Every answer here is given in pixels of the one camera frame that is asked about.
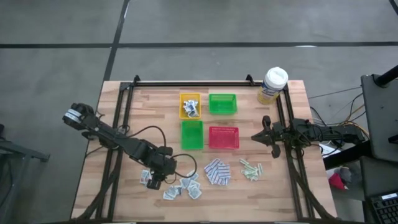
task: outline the green basket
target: green basket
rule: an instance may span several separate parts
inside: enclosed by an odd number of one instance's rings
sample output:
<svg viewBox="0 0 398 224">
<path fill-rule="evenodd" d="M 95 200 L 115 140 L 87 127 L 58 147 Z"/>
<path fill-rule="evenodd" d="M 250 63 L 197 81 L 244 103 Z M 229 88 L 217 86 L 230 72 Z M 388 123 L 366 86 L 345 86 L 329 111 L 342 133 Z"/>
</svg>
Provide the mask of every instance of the green basket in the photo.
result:
<svg viewBox="0 0 398 224">
<path fill-rule="evenodd" d="M 181 148 L 183 150 L 203 149 L 203 121 L 182 121 Z"/>
<path fill-rule="evenodd" d="M 209 110 L 211 114 L 235 114 L 235 94 L 209 94 Z"/>
</svg>

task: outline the white lid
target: white lid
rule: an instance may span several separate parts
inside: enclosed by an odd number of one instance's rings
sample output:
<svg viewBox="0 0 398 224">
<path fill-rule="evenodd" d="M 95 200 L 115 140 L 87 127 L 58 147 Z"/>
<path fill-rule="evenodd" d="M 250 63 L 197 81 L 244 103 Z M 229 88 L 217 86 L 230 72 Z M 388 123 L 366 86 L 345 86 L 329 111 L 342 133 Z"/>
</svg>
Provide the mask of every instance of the white lid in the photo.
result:
<svg viewBox="0 0 398 224">
<path fill-rule="evenodd" d="M 285 70 L 274 67 L 268 70 L 265 81 L 270 87 L 280 90 L 285 87 L 288 79 L 289 76 Z"/>
</svg>

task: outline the wooden tabletop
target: wooden tabletop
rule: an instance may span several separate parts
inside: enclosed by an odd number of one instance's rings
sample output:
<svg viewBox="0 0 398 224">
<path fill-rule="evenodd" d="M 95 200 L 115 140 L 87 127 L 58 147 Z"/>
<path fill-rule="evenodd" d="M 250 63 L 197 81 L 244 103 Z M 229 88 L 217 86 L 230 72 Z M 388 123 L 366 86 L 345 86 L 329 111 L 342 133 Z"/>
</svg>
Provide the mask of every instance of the wooden tabletop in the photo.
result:
<svg viewBox="0 0 398 224">
<path fill-rule="evenodd" d="M 120 82 L 104 82 L 98 104 L 98 111 L 105 114 L 102 121 L 111 125 L 118 96 Z M 311 112 L 303 81 L 289 81 L 290 97 L 296 118 L 310 119 Z M 192 200 L 185 191 L 174 201 L 162 199 L 169 185 L 162 183 L 160 190 L 148 190 L 139 183 L 144 167 L 124 155 L 120 173 L 118 196 L 114 211 L 114 221 L 129 222 L 228 222 L 228 221 L 291 221 L 295 220 L 295 210 L 290 188 L 289 172 L 283 145 L 277 159 L 271 156 L 271 147 L 251 140 L 253 134 L 262 130 L 261 119 L 269 115 L 272 122 L 279 120 L 276 103 L 262 105 L 257 101 L 258 87 L 142 87 L 135 88 L 129 116 L 130 133 L 149 126 L 161 127 L 167 138 L 167 146 L 174 154 L 189 153 L 198 162 L 197 181 L 201 183 L 203 194 Z M 180 147 L 181 120 L 178 117 L 179 94 L 201 93 L 201 120 L 204 123 L 205 147 L 200 151 L 183 151 Z M 235 93 L 238 112 L 234 115 L 212 115 L 208 109 L 209 93 Z M 287 109 L 282 100 L 285 117 Z M 208 147 L 210 126 L 233 126 L 239 128 L 240 148 L 236 150 L 214 150 Z M 138 138 L 146 139 L 157 146 L 163 145 L 157 129 L 148 129 Z M 90 142 L 88 152 L 99 146 L 98 141 Z M 72 217 L 79 216 L 91 203 L 100 189 L 106 149 L 92 153 L 86 158 L 73 208 Z M 211 185 L 203 168 L 213 159 L 220 158 L 231 165 L 231 181 L 228 186 Z M 257 182 L 250 182 L 242 174 L 239 158 L 256 165 L 261 163 L 264 174 Z M 193 169 L 187 157 L 178 157 L 177 170 L 187 174 Z M 325 167 L 319 148 L 305 149 L 304 163 L 309 186 L 327 211 L 336 216 L 335 205 L 326 178 Z M 104 208 L 108 209 L 108 197 Z"/>
</svg>

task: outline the gray floor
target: gray floor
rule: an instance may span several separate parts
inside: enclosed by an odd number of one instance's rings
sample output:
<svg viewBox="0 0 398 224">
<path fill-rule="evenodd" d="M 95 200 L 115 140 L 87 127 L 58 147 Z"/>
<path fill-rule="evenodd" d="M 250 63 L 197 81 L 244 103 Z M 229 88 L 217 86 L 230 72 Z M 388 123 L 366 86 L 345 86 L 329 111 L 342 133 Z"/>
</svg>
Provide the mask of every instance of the gray floor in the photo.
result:
<svg viewBox="0 0 398 224">
<path fill-rule="evenodd" d="M 0 0 L 0 44 L 111 43 L 122 0 Z M 398 16 L 373 0 L 132 0 L 121 42 L 397 41 Z M 51 153 L 33 162 L 15 223 L 69 218 L 87 141 L 62 123 L 73 102 L 96 106 L 110 49 L 0 49 L 0 123 L 5 137 Z M 398 47 L 119 49 L 111 80 L 261 79 L 271 67 L 305 81 L 308 96 L 360 85 L 396 65 Z M 327 123 L 361 90 L 310 99 Z M 362 104 L 359 99 L 356 106 Z M 358 123 L 366 127 L 365 117 Z M 334 194 L 341 217 L 360 220 L 358 201 Z"/>
</svg>

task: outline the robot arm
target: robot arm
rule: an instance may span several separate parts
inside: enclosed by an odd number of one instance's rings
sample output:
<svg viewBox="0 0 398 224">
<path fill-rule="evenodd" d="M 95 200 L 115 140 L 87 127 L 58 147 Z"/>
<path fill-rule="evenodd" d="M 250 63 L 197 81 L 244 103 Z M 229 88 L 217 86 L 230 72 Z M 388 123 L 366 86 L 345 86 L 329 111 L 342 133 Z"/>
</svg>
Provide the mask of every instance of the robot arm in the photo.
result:
<svg viewBox="0 0 398 224">
<path fill-rule="evenodd" d="M 88 134 L 98 136 L 102 146 L 108 149 L 121 148 L 129 155 L 130 159 L 150 168 L 152 180 L 148 181 L 149 189 L 159 190 L 160 184 L 167 175 L 175 173 L 177 161 L 171 156 L 171 147 L 157 147 L 152 143 L 137 138 L 129 138 L 125 134 L 100 121 L 95 116 L 92 107 L 83 103 L 74 103 L 63 116 L 63 122 L 76 130 L 86 130 L 82 133 L 87 138 Z"/>
<path fill-rule="evenodd" d="M 263 130 L 251 137 L 253 141 L 272 146 L 272 156 L 278 158 L 280 154 L 278 141 L 288 141 L 295 147 L 305 148 L 312 141 L 343 141 L 359 144 L 365 140 L 362 132 L 353 124 L 344 126 L 316 126 L 309 120 L 293 119 L 288 128 L 283 127 L 280 122 L 272 124 L 269 116 L 262 118 Z"/>
</svg>

